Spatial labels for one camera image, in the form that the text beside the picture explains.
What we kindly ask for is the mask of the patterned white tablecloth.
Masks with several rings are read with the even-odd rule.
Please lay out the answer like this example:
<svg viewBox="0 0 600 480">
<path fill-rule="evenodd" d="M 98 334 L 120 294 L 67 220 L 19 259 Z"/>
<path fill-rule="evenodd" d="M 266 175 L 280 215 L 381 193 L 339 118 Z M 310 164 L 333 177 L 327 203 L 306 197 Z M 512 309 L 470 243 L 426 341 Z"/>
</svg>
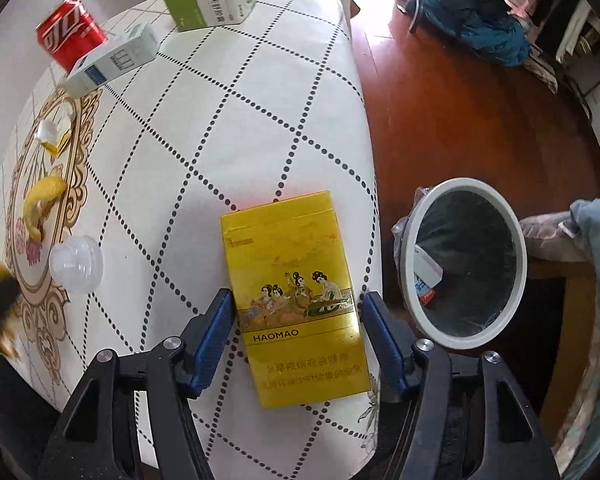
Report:
<svg viewBox="0 0 600 480">
<path fill-rule="evenodd" d="M 28 85 L 0 156 L 0 259 L 19 278 L 18 360 L 0 357 L 0 439 L 29 478 L 87 364 L 177 334 L 228 285 L 224 214 L 326 191 L 355 296 L 381 290 L 370 128 L 340 0 L 257 0 L 238 25 L 178 32 L 162 0 L 106 21 L 155 29 L 154 62 L 76 101 L 76 132 L 53 159 L 38 123 L 67 98 L 57 65 Z M 30 240 L 22 208 L 38 180 L 65 193 Z M 50 275 L 55 244 L 90 236 L 99 286 L 70 294 Z"/>
</svg>

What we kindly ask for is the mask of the yellow lemon peel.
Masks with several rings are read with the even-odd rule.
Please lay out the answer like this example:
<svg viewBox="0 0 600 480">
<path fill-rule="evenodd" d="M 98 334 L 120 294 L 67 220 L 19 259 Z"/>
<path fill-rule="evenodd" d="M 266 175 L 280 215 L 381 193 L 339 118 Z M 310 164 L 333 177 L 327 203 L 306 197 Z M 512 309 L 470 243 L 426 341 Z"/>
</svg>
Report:
<svg viewBox="0 0 600 480">
<path fill-rule="evenodd" d="M 67 182 L 57 174 L 44 177 L 30 188 L 24 199 L 22 220 L 30 240 L 40 242 L 43 237 L 42 219 L 46 209 L 65 193 Z"/>
</svg>

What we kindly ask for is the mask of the white plastic round lid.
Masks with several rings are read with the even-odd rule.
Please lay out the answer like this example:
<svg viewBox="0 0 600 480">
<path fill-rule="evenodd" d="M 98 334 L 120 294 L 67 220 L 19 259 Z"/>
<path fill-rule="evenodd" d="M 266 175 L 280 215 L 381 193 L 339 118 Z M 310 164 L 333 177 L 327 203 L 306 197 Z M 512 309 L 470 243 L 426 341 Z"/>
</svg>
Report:
<svg viewBox="0 0 600 480">
<path fill-rule="evenodd" d="M 90 236 L 69 236 L 50 250 L 48 268 L 53 280 L 67 292 L 87 295 L 102 281 L 102 250 Z"/>
</svg>

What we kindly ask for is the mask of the crumpled white yellow wrapper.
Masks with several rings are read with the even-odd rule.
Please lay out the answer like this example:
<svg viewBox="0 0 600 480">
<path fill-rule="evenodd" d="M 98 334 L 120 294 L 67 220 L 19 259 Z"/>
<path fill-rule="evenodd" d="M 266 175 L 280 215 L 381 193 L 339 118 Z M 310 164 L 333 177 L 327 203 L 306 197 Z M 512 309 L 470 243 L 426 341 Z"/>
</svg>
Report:
<svg viewBox="0 0 600 480">
<path fill-rule="evenodd" d="M 38 124 L 35 139 L 50 156 L 57 158 L 68 148 L 73 132 L 73 119 L 73 113 L 50 114 Z"/>
</svg>

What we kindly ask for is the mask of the yellow cigarette pack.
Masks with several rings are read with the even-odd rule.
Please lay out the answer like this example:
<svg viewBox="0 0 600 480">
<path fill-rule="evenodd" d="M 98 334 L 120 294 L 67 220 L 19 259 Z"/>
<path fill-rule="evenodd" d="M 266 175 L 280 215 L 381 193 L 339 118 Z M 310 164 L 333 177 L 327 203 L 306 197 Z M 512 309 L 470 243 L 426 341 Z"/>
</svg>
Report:
<svg viewBox="0 0 600 480">
<path fill-rule="evenodd" d="M 370 390 L 354 289 L 329 193 L 224 214 L 221 231 L 261 405 L 284 408 Z"/>
</svg>

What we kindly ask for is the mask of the white blue box in bin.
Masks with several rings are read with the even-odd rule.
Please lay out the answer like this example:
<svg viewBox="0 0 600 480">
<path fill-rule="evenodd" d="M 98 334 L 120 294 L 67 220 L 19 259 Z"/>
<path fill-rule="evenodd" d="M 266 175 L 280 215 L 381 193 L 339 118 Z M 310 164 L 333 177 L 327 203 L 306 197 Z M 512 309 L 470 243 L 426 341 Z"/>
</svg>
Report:
<svg viewBox="0 0 600 480">
<path fill-rule="evenodd" d="M 443 269 L 425 249 L 418 245 L 414 249 L 415 289 L 419 302 L 426 306 L 434 298 L 434 290 L 442 281 Z"/>
</svg>

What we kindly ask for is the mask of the blue clothes pile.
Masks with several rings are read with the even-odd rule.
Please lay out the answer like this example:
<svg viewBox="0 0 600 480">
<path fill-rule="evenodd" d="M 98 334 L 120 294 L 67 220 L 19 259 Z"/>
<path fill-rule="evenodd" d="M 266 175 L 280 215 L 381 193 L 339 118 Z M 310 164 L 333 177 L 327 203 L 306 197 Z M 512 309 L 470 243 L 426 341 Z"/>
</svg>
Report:
<svg viewBox="0 0 600 480">
<path fill-rule="evenodd" d="M 475 55 L 507 67 L 524 64 L 529 43 L 504 0 L 419 0 L 425 20 Z"/>
</svg>

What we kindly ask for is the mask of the white blue carton box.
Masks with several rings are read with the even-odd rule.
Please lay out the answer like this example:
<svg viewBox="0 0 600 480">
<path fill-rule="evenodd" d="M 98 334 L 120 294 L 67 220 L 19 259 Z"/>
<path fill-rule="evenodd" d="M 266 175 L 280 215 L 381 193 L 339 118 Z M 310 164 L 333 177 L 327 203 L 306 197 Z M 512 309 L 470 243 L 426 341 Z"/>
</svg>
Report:
<svg viewBox="0 0 600 480">
<path fill-rule="evenodd" d="M 140 22 L 83 55 L 61 81 L 73 99 L 81 99 L 108 82 L 155 59 L 159 41 L 151 24 Z"/>
</svg>

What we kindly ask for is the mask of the white round trash bin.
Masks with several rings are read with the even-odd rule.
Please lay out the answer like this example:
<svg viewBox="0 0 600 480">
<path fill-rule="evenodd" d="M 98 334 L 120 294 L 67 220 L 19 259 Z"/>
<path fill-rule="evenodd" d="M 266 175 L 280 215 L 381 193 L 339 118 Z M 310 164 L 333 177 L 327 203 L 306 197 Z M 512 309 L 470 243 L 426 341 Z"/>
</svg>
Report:
<svg viewBox="0 0 600 480">
<path fill-rule="evenodd" d="M 411 212 L 392 234 L 404 304 L 429 339 L 449 349 L 475 349 L 513 319 L 524 294 L 528 256 L 516 214 L 495 188 L 471 178 L 418 188 Z M 415 289 L 416 245 L 443 269 L 426 306 Z"/>
</svg>

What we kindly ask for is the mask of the red cola can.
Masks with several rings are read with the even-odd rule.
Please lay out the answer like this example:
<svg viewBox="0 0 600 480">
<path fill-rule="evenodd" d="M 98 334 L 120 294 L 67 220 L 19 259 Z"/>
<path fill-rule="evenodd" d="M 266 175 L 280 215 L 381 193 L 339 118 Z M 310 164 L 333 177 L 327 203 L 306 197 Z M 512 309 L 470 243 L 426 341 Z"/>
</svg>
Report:
<svg viewBox="0 0 600 480">
<path fill-rule="evenodd" d="M 62 0 L 38 24 L 40 47 L 67 73 L 80 58 L 107 41 L 106 34 L 81 0 Z"/>
</svg>

